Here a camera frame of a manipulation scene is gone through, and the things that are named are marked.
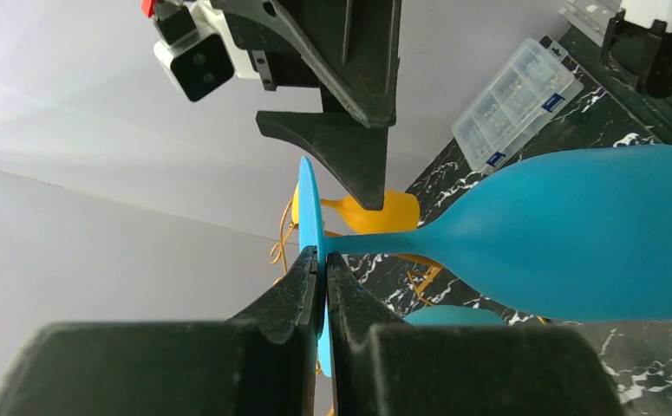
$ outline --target red connector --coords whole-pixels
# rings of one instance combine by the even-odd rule
[[[144,12],[144,16],[152,17],[155,3],[157,3],[157,0],[141,0],[141,11]]]

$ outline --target white wall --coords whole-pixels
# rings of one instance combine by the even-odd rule
[[[153,58],[139,3],[0,2],[0,170],[274,237],[302,153],[260,137],[254,114],[317,111],[316,92],[233,80],[187,102]],[[562,3],[404,2],[390,187],[446,145],[523,38],[560,33]],[[318,178],[325,197],[344,194],[324,169]]]
[[[0,172],[0,380],[49,322],[230,317],[281,274],[271,244]]]

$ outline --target plastic storage box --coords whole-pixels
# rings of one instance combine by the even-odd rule
[[[552,52],[534,39],[525,40],[453,124],[468,165],[475,172],[494,172],[583,87]]]

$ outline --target black camera face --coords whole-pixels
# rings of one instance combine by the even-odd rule
[[[230,80],[233,63],[223,39],[213,34],[176,56],[170,70],[190,101],[197,101]]]

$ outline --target black marble countertop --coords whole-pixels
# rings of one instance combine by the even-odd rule
[[[571,53],[580,53],[577,37],[578,34],[571,30],[561,44],[571,46],[568,48]],[[655,134],[656,129],[662,129],[660,123],[642,123],[630,106],[622,104],[573,57],[565,58],[564,64],[583,82],[584,90],[507,164],[559,150],[662,141]],[[435,220],[483,178],[471,171],[457,143],[451,140],[408,188],[408,192],[420,201],[421,224]],[[349,264],[360,283],[398,315],[426,306],[408,279],[408,271],[414,271],[415,283],[420,284],[422,277],[419,274],[427,270],[426,266],[385,255],[350,257]],[[447,270],[443,270],[422,294],[433,303],[493,310],[510,325],[541,324],[533,315],[486,298]],[[554,324],[576,329],[598,351],[604,368],[617,384],[619,399],[627,414],[672,415],[672,322]]]

